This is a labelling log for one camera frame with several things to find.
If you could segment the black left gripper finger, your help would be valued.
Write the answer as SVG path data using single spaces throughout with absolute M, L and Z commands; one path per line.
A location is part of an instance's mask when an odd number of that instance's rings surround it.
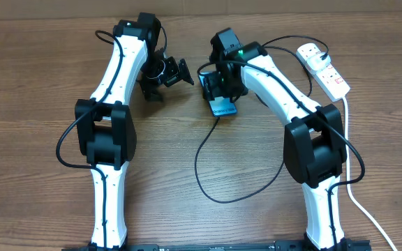
M 181 59 L 178 64 L 179 67 L 179 79 L 183 80 L 192 86 L 194 85 L 193 78 L 191 77 L 190 71 L 188 69 L 185 59 Z
M 163 102 L 163 96 L 156 89 L 143 89 L 142 94 L 148 102 Z

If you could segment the blue screen smartphone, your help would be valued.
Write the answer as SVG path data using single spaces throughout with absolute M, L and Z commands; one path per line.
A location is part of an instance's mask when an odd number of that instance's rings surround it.
M 202 87 L 202 96 L 208 102 L 214 117 L 232 116 L 237 113 L 235 104 L 224 98 L 219 88 L 222 77 L 220 73 L 203 72 L 198 75 Z

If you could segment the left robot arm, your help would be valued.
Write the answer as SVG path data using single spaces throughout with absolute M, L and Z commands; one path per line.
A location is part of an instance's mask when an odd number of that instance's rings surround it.
M 80 152 L 91 170 L 95 195 L 94 231 L 86 250 L 126 247 L 125 178 L 137 144 L 129 107 L 134 87 L 140 86 L 146 100 L 161 101 L 159 86 L 193 83 L 184 60 L 156 49 L 162 32 L 151 13 L 140 13 L 135 21 L 120 20 L 110 33 L 112 56 L 100 84 L 90 98 L 76 102 Z

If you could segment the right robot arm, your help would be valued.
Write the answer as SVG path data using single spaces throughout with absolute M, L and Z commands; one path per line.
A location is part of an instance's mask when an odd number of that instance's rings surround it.
M 338 187 L 347 159 L 341 114 L 302 93 L 276 66 L 265 46 L 240 43 L 231 28 L 210 41 L 209 65 L 198 71 L 203 97 L 212 114 L 221 117 L 248 91 L 253 91 L 284 127 L 283 162 L 304 193 L 307 228 L 303 250 L 349 250 L 340 226 Z

